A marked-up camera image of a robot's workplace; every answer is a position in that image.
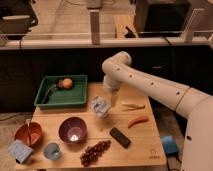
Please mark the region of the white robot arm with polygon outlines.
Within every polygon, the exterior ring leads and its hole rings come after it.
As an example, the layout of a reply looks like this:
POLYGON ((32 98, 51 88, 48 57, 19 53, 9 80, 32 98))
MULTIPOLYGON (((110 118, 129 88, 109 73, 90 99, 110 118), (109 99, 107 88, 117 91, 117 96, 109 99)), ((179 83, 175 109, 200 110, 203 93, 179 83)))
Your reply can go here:
POLYGON ((104 88, 114 93, 125 83, 186 118, 181 171, 213 171, 213 95, 135 70, 131 63, 125 51, 106 59, 104 88))

